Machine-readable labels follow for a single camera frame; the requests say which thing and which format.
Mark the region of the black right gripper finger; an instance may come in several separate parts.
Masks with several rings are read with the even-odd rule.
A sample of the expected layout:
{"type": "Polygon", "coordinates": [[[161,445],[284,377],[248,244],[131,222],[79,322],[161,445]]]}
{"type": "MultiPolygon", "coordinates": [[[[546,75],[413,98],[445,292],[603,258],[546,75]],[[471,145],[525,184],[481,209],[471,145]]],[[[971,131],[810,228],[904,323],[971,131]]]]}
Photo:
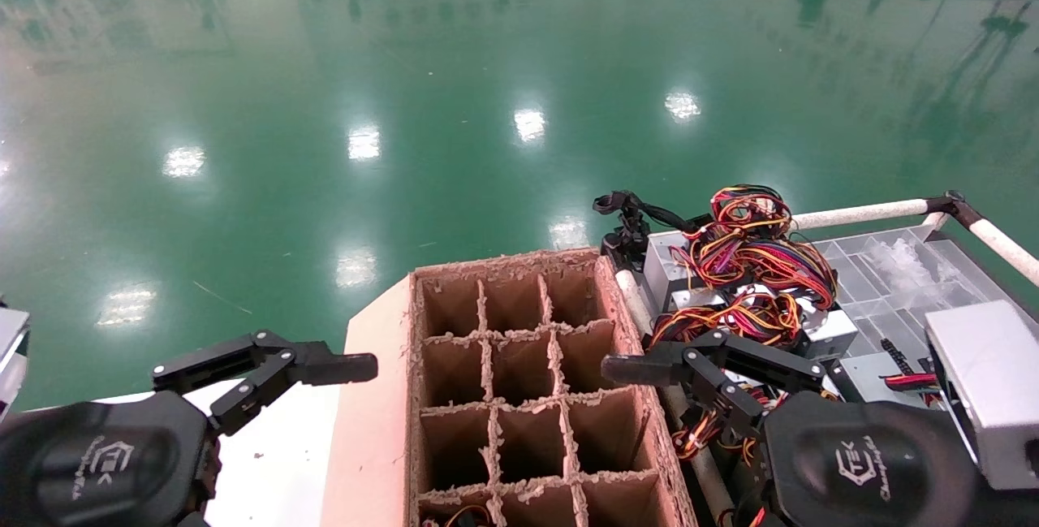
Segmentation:
{"type": "Polygon", "coordinates": [[[723,427],[756,438],[764,405],[728,378],[730,372],[787,394],[819,391],[826,375],[823,365],[809,358],[723,332],[689,343],[661,341],[645,355],[609,354],[601,362],[609,383],[677,386],[690,404],[716,413],[723,427]]]}

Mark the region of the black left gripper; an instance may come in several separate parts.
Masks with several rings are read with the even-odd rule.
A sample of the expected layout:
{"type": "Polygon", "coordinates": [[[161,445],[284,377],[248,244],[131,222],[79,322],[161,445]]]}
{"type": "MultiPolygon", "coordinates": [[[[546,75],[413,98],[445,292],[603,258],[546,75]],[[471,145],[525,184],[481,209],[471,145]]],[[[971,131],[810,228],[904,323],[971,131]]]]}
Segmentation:
{"type": "Polygon", "coordinates": [[[4,526],[210,527],[222,471],[209,418],[172,391],[2,423],[4,526]]]}

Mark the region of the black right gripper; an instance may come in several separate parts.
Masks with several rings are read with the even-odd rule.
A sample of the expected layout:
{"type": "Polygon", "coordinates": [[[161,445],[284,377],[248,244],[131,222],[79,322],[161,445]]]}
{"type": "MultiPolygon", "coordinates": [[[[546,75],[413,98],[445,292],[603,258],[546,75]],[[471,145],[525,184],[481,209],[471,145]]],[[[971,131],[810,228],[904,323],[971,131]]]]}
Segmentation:
{"type": "Polygon", "coordinates": [[[960,526],[979,486],[945,413],[801,391],[765,416],[764,495],[787,526],[960,526]]]}

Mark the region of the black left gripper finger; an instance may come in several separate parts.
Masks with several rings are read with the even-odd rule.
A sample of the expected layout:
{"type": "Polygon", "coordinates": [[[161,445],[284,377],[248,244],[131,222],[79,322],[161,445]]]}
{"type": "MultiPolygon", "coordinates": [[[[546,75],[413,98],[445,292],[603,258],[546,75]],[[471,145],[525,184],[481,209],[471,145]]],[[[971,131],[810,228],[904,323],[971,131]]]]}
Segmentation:
{"type": "Polygon", "coordinates": [[[323,341],[292,342],[258,330],[156,365],[152,389],[186,395],[235,380],[236,386],[210,405],[212,427],[230,437],[296,384],[371,383],[377,375],[378,360],[372,353],[337,354],[323,341]]]}

